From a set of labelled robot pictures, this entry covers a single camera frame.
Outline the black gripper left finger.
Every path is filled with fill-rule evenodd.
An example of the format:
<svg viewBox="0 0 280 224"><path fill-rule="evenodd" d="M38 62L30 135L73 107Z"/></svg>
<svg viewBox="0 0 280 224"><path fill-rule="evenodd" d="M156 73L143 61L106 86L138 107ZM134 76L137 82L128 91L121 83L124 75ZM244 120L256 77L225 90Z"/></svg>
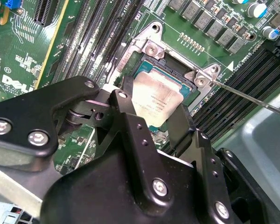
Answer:
<svg viewBox="0 0 280 224"><path fill-rule="evenodd" d="M0 102L0 165L41 171L58 148L58 136L82 124L102 129L100 158L111 149L124 152L132 192L143 210L167 210L174 197L161 158L131 97L113 90L106 103L99 87L77 76Z"/></svg>

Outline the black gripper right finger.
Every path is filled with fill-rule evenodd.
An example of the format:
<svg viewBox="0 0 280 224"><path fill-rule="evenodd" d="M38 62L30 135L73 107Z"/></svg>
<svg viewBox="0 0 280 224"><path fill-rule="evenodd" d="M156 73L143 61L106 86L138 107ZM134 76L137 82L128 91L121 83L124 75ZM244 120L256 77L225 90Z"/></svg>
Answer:
<svg viewBox="0 0 280 224"><path fill-rule="evenodd" d="M259 186L243 164L226 149L214 150L198 130L186 106L167 120L170 145L179 159L194 167L194 202L204 224L264 224L266 209Z"/></svg>

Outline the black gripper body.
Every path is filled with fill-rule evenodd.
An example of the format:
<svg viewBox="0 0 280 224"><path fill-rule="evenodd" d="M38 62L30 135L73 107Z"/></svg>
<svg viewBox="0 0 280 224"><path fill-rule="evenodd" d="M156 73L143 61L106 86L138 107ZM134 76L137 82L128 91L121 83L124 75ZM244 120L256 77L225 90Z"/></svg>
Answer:
<svg viewBox="0 0 280 224"><path fill-rule="evenodd" d="M43 224L259 224L258 194L223 151L112 149L49 189Z"/></svg>

